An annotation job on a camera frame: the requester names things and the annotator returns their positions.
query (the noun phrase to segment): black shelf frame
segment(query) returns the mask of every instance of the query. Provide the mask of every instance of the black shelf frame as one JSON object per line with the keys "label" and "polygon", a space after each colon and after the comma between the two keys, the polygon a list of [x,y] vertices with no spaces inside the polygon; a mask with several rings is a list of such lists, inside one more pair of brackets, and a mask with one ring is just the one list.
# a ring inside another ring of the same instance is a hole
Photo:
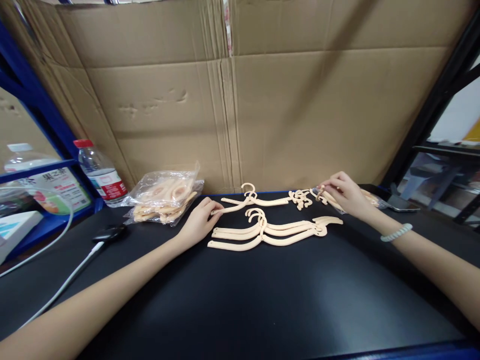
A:
{"label": "black shelf frame", "polygon": [[[418,153],[448,156],[465,162],[480,163],[480,149],[446,146],[427,141],[453,96],[480,77],[480,64],[472,68],[479,55],[480,5],[458,40],[450,59],[440,73],[403,144],[383,177],[381,187],[396,189]],[[480,195],[472,200],[453,221],[464,224],[467,218],[479,207]],[[480,233],[480,226],[475,231]]]}

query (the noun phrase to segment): wrist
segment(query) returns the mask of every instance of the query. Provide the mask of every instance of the wrist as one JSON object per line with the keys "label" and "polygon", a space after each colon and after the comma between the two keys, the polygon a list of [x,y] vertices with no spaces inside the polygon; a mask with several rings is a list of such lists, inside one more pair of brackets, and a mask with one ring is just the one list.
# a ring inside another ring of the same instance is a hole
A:
{"label": "wrist", "polygon": [[379,209],[374,206],[369,206],[365,209],[365,211],[362,211],[362,213],[357,216],[357,218],[364,223],[372,225],[372,223],[374,223],[382,215],[384,215],[384,213],[381,212]]}
{"label": "wrist", "polygon": [[402,228],[400,222],[377,208],[375,208],[374,211],[365,214],[365,220],[363,221],[377,230],[382,236],[391,235]]}
{"label": "wrist", "polygon": [[178,256],[189,249],[186,243],[182,236],[178,234],[165,242],[162,247],[167,248],[174,256]]}

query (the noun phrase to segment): bracelet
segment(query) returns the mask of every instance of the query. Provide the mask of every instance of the bracelet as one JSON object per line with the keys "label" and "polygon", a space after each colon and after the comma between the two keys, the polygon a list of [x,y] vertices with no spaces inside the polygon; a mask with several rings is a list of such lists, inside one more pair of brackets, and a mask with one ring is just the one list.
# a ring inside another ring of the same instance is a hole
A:
{"label": "bracelet", "polygon": [[403,224],[402,228],[398,230],[397,232],[394,232],[393,234],[390,234],[388,236],[380,236],[380,240],[383,242],[389,243],[396,238],[401,237],[403,234],[408,233],[410,230],[412,230],[413,226],[412,224],[406,223]]}

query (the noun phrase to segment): white cable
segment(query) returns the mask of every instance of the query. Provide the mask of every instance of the white cable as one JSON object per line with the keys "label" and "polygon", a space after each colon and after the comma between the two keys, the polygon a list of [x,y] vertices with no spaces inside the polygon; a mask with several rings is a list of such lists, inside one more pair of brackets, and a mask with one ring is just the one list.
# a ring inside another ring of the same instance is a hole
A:
{"label": "white cable", "polygon": [[33,320],[35,320],[36,318],[38,318],[40,315],[42,315],[42,313],[50,306],[52,305],[52,303],[57,300],[57,298],[60,296],[60,294],[65,290],[65,288],[67,287],[67,285],[69,284],[69,282],[74,278],[74,276],[80,271],[80,269],[85,265],[85,263],[93,256],[93,254],[95,254],[101,247],[102,245],[105,244],[103,241],[100,241],[99,243],[97,243],[93,249],[90,251],[90,253],[88,254],[88,256],[80,263],[80,265],[78,265],[76,267],[75,270],[73,270],[73,272],[70,274],[70,276],[65,280],[65,282],[63,283],[63,285],[58,289],[58,291],[55,293],[55,295],[53,295],[53,297],[40,309],[36,312],[35,315],[33,315],[26,323],[24,323],[21,327],[23,328],[25,325],[27,325],[28,323],[32,322]]}
{"label": "white cable", "polygon": [[50,192],[50,193],[54,193],[56,194],[57,196],[59,196],[62,201],[65,203],[66,207],[68,208],[68,210],[70,211],[70,218],[68,219],[68,222],[66,223],[66,227],[65,229],[63,229],[63,231],[61,232],[60,235],[58,235],[58,237],[53,240],[51,243],[49,243],[47,246],[45,246],[43,249],[41,249],[40,251],[37,251],[36,253],[34,253],[32,256],[30,257],[27,257],[25,260],[23,260],[22,262],[19,262],[17,265],[15,265],[14,267],[8,269],[7,271],[3,272],[0,274],[0,278],[7,275],[8,273],[11,273],[13,270],[15,269],[18,269],[19,267],[21,267],[23,264],[25,264],[26,262],[32,260],[34,257],[36,257],[37,255],[43,253],[45,250],[47,250],[48,248],[50,248],[51,246],[53,246],[58,240],[60,240],[62,238],[63,235],[65,235],[65,233],[67,232],[67,230],[70,228],[70,224],[72,223],[72,220],[74,219],[74,209],[72,207],[72,203],[70,202],[70,200],[62,197],[62,194],[60,194],[59,192],[55,191],[55,190],[51,190],[51,189],[45,189],[45,188],[41,188],[41,187],[22,187],[22,186],[5,186],[5,187],[0,187],[0,191],[1,190],[25,190],[25,191],[28,191],[30,189],[33,189],[33,190],[40,190],[40,191],[46,191],[46,192]]}

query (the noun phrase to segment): blue metal shelf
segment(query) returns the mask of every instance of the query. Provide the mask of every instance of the blue metal shelf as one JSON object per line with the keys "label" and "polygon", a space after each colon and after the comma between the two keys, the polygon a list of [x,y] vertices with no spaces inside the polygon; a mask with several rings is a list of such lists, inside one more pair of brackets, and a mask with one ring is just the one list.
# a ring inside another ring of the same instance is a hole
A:
{"label": "blue metal shelf", "polygon": [[[28,28],[28,21],[25,21],[24,25]],[[73,221],[78,221],[101,209],[105,203],[80,169],[77,160],[78,149],[73,144],[76,140],[75,135],[1,20],[0,87],[18,98],[61,158],[52,164],[2,174],[0,184],[68,167],[92,200],[91,206],[74,214]],[[7,261],[61,231],[69,219],[68,216],[53,215],[46,211],[43,216],[42,221],[8,255]]]}
{"label": "blue metal shelf", "polygon": [[69,167],[69,166],[75,165],[76,163],[77,162],[72,159],[61,160],[48,165],[32,167],[27,170],[9,172],[9,173],[0,175],[0,183],[8,183],[18,179],[29,178],[33,175],[49,172],[50,170]]}
{"label": "blue metal shelf", "polygon": [[[95,205],[87,206],[73,214],[72,224],[82,218],[88,217],[95,212]],[[48,239],[55,233],[63,230],[69,221],[68,215],[54,215],[47,211],[41,213],[43,219],[23,238],[22,241],[8,254],[5,262],[15,259],[18,255]]]}

